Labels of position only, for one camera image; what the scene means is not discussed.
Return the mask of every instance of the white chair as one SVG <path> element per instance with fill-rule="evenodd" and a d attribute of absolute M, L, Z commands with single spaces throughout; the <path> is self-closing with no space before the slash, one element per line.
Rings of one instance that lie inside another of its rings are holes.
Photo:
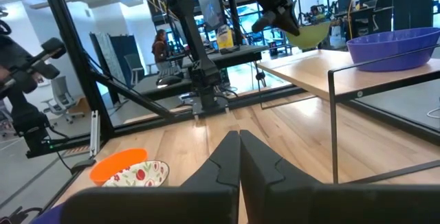
<path fill-rule="evenodd" d="M 144 77 L 144 68 L 142 63 L 140 62 L 140 58 L 138 54 L 129 54 L 125 55 L 125 60 L 130 67 L 131 70 L 131 86 L 135 86 L 140 80 Z"/>
<path fill-rule="evenodd" d="M 66 77 L 61 76 L 51 80 L 52 84 L 52 92 L 54 94 L 54 98 L 42 101 L 42 103 L 46 103 L 49 106 L 50 112 L 54 115 L 63 116 L 66 121 L 70 124 L 73 124 L 73 119 L 76 116 L 85 116 L 84 113 L 68 113 L 68 110 L 74 106 L 76 106 L 75 99 L 69 93 L 66 84 Z"/>

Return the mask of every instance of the person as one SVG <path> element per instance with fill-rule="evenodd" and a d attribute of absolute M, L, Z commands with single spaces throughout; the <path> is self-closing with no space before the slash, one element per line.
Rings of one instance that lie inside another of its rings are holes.
<path fill-rule="evenodd" d="M 152 46 L 152 53 L 154 54 L 154 61 L 156 62 L 157 69 L 163 71 L 170 67 L 170 63 L 166 60 L 168 52 L 166 49 L 166 33 L 165 30 L 160 29 L 157 31 L 154 43 Z"/>

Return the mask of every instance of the wooden table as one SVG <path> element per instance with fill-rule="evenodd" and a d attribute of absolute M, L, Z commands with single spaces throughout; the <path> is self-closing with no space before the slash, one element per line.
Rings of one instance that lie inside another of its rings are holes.
<path fill-rule="evenodd" d="M 259 63 L 258 67 L 320 98 L 329 100 L 329 70 L 352 64 L 350 53 L 322 49 Z M 359 71 L 356 68 L 347 69 L 335 73 L 335 94 L 368 89 L 436 71 L 440 71 L 440 60 L 430 60 L 423 67 L 406 71 L 377 73 Z"/>
<path fill-rule="evenodd" d="M 263 105 L 307 97 L 299 94 Z M 145 148 L 148 159 L 165 161 L 171 168 L 168 184 L 179 186 L 191 176 L 225 137 L 228 131 L 249 130 L 299 169 L 324 183 L 332 182 L 329 103 L 319 98 L 268 110 L 259 105 L 231 110 L 198 122 L 180 122 L 110 140 L 96 156 L 97 161 L 129 148 Z M 345 106 L 338 106 L 341 181 L 388 172 L 426 163 L 440 157 L 440 147 L 372 120 Z M 85 188 L 95 187 L 85 169 L 60 196 L 56 205 Z M 397 177 L 380 183 L 434 184 L 440 181 L 440 168 Z M 239 223 L 246 224 L 243 197 Z"/>
<path fill-rule="evenodd" d="M 356 68 L 334 73 L 334 82 L 329 82 L 329 72 L 333 69 L 352 65 L 350 53 L 327 50 L 314 50 L 258 64 L 258 67 L 278 76 L 309 93 L 330 101 L 331 140 L 333 157 L 333 182 L 338 177 L 338 130 L 336 122 L 336 103 L 363 96 L 389 91 L 399 87 L 415 85 L 440 78 L 440 60 L 430 60 L 426 65 L 406 71 L 365 72 Z M 403 170 L 408 174 L 415 169 Z M 378 175 L 387 178 L 395 172 Z"/>

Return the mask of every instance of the blue bowl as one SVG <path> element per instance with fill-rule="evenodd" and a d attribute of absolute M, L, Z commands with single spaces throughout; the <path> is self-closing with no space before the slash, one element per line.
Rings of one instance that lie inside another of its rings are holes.
<path fill-rule="evenodd" d="M 440 28 L 426 27 L 394 32 L 382 32 L 352 39 L 346 44 L 354 63 L 386 58 L 415 51 L 437 44 Z M 426 49 L 377 63 L 359 66 L 362 71 L 399 71 L 425 65 L 432 56 L 434 48 Z"/>

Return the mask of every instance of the monitor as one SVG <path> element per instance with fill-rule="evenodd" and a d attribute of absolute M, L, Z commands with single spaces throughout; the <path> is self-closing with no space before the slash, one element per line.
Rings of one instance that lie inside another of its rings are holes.
<path fill-rule="evenodd" d="M 225 24 L 225 12 L 221 0 L 198 0 L 201 13 L 206 24 L 206 31 L 210 32 Z"/>

